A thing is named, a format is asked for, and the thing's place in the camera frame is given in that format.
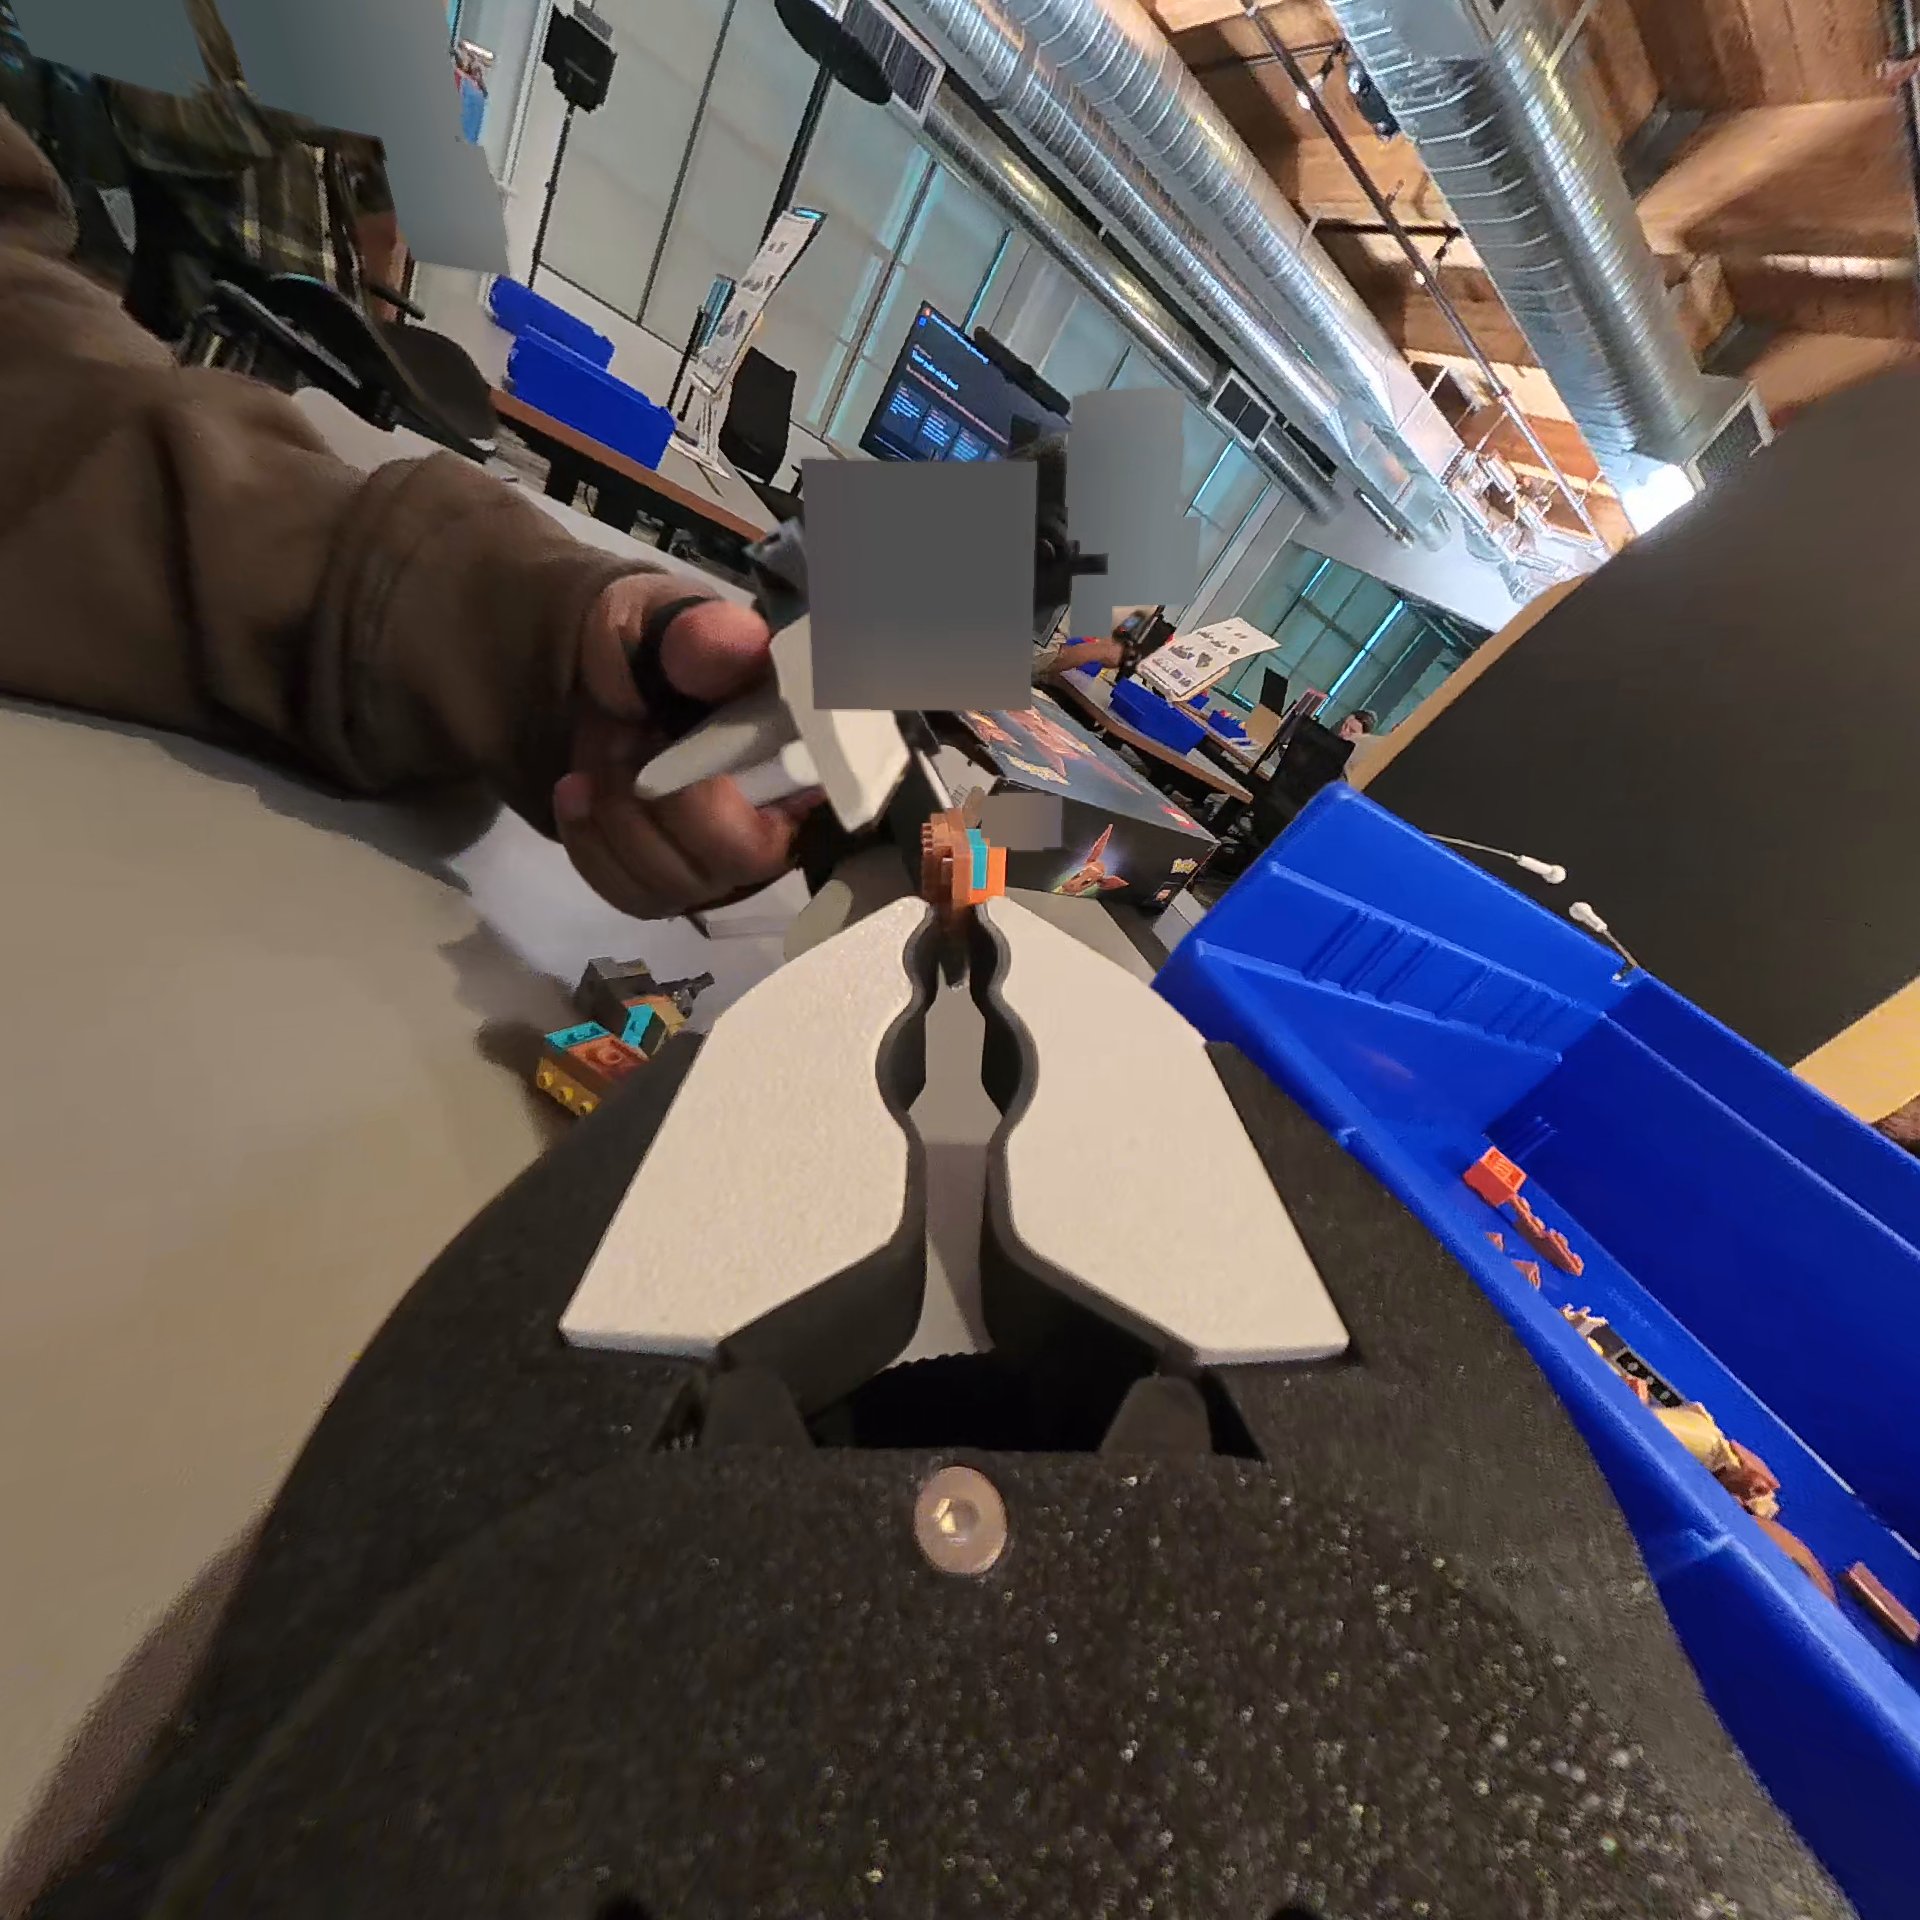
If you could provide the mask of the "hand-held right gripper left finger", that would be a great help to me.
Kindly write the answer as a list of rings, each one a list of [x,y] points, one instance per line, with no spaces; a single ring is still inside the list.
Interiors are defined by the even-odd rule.
[[[592,1252],[574,1349],[887,1364],[922,1309],[927,907],[898,899],[768,975],[693,1049]]]

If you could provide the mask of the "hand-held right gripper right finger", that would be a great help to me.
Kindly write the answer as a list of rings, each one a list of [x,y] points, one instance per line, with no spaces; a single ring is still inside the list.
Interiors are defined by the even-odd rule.
[[[1201,1370],[1350,1336],[1200,1032],[1017,901],[975,912],[992,1249],[1019,1281]]]

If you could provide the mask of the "orange teal brick assembly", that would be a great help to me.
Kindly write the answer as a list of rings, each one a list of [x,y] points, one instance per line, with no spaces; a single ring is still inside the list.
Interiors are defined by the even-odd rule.
[[[1005,893],[1005,848],[977,824],[979,808],[931,811],[919,831],[919,896],[939,935],[937,957],[946,986],[969,972],[975,909]]]

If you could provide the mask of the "blue plastic bin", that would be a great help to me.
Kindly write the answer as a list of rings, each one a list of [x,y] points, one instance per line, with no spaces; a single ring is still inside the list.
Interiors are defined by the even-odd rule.
[[[541,417],[649,471],[659,467],[677,434],[670,410],[590,356],[533,330],[513,338],[506,391]]]
[[[1192,753],[1209,732],[1190,707],[1160,698],[1141,679],[1117,679],[1110,687],[1109,712],[1125,728],[1182,756]]]
[[[488,282],[487,313],[517,340],[535,336],[570,353],[597,370],[610,370],[615,345],[605,335],[510,274]]]
[[[1237,1047],[1473,1273],[1562,1400],[1725,1732],[1859,1916],[1918,1908],[1914,1651],[1831,1602],[1587,1351],[1587,1306],[1757,1451],[1832,1577],[1914,1611],[1918,1170],[1649,975],[1349,786],[1170,954]],[[1583,1258],[1459,1172],[1496,1147]]]

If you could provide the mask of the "person's left forearm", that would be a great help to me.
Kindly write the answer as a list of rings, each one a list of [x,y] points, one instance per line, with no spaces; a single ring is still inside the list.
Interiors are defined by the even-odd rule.
[[[455,456],[355,471],[293,401],[182,368],[78,273],[11,120],[1,179],[5,696],[360,796],[487,784],[547,831],[590,615],[641,569]]]

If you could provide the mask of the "person's left hand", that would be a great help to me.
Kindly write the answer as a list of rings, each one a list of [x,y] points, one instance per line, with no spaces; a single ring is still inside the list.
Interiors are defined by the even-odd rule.
[[[558,840],[574,871],[617,912],[672,922],[730,905],[787,874],[799,831],[823,796],[801,791],[759,808],[730,777],[713,777],[659,801],[641,797],[640,770],[672,738],[633,679],[646,634],[658,636],[663,684],[705,707],[769,684],[771,640],[752,609],[688,596],[654,572],[615,579],[583,625],[567,759],[550,791]]]

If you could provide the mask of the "orange yellow brick train model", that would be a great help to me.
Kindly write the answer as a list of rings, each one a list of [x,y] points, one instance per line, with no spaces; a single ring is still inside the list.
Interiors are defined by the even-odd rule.
[[[607,1096],[651,1063],[664,1024],[649,1004],[631,1008],[638,1023],[610,1032],[581,1023],[546,1032],[535,1056],[535,1091],[570,1119],[598,1111]]]

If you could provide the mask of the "small grey brick model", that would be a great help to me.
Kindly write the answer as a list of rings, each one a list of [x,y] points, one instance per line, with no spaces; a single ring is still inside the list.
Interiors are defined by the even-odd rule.
[[[593,957],[587,963],[570,1004],[575,1013],[603,1027],[615,1040],[641,1056],[658,1055],[693,1016],[695,1002],[713,986],[713,975],[658,978],[641,963]]]

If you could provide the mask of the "dark printed toy set box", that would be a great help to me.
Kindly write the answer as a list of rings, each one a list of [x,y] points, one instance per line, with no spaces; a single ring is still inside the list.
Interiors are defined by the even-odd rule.
[[[934,769],[1014,890],[1166,907],[1216,837],[1114,748],[1038,692],[1019,712],[929,715]]]

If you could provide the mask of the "pile of loose toy bricks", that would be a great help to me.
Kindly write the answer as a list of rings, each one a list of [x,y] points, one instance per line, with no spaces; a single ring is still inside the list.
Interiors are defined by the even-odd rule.
[[[1509,1216],[1510,1234],[1526,1243],[1531,1251],[1528,1258],[1510,1252],[1502,1233],[1486,1233],[1486,1237],[1499,1252],[1509,1256],[1510,1264],[1534,1290],[1545,1290],[1545,1264],[1570,1281],[1583,1277],[1585,1264],[1571,1241],[1550,1226],[1528,1203],[1523,1193],[1526,1172],[1520,1163],[1510,1162],[1496,1147],[1487,1147],[1459,1172],[1459,1183],[1487,1209]],[[1622,1389],[1760,1525],[1778,1552],[1825,1601],[1848,1601],[1862,1609],[1865,1619],[1888,1641],[1909,1651],[1918,1648],[1914,1611],[1870,1565],[1850,1564],[1841,1569],[1840,1577],[1832,1577],[1813,1548],[1779,1523],[1783,1483],[1757,1451],[1725,1433],[1703,1403],[1685,1400],[1617,1332],[1606,1315],[1583,1304],[1562,1304],[1558,1313],[1587,1351],[1622,1384]]]

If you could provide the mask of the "black office chair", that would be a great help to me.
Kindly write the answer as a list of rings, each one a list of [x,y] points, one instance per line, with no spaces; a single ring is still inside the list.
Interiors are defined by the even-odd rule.
[[[1283,832],[1315,793],[1346,777],[1352,746],[1346,735],[1320,728],[1313,717],[1294,724],[1248,808],[1245,831],[1255,851]]]
[[[495,451],[487,376],[411,305],[384,322],[319,279],[230,269],[209,283],[176,360],[281,394],[319,391],[375,427],[407,427],[478,465]]]
[[[786,460],[798,376],[759,348],[734,370],[727,413],[718,427],[721,458],[754,485],[769,487]]]

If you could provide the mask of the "white instruction sheet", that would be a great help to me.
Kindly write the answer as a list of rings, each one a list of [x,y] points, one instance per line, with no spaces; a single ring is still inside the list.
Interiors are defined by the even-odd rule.
[[[1201,629],[1174,634],[1141,659],[1136,679],[1168,701],[1186,704],[1277,644],[1271,632],[1229,615]]]
[[[754,332],[823,227],[825,216],[816,208],[787,208],[777,216],[744,276],[728,283],[727,299],[703,320],[685,370],[680,442],[705,451],[714,447],[721,401],[730,394]]]

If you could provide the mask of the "dark computer monitor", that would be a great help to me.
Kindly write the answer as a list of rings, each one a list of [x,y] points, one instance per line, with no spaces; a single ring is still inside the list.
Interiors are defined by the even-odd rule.
[[[902,336],[856,439],[878,463],[997,463],[1061,439],[1070,402],[982,330],[966,335],[931,305]]]

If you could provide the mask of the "black speaker on stand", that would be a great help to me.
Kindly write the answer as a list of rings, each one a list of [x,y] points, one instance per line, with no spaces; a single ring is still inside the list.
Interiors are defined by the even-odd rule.
[[[555,4],[546,13],[539,65],[559,100],[559,120],[546,143],[544,195],[522,282],[537,283],[553,223],[569,137],[581,115],[593,115],[607,99],[617,61],[613,23],[593,3]]]

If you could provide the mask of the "black round lamp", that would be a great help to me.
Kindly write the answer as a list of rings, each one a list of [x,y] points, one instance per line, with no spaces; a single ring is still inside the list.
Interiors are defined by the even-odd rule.
[[[880,61],[853,35],[840,16],[816,3],[774,3],[774,11],[790,42],[826,75],[826,83],[854,95],[867,105],[889,105],[893,89]]]

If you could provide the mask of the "dark grey divider panel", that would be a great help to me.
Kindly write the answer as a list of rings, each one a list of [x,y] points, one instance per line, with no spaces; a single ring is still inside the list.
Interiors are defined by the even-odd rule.
[[[1914,1136],[1918,373],[1528,609],[1363,793],[1557,863],[1666,987]]]

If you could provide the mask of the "silver ventilation duct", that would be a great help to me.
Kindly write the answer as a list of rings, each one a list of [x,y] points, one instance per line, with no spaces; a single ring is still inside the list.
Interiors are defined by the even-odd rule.
[[[1330,11],[1600,467],[1690,465],[1737,388],[1695,363],[1557,7]]]
[[[1393,539],[1431,553],[1451,539],[1451,432],[1142,4],[901,11]]]

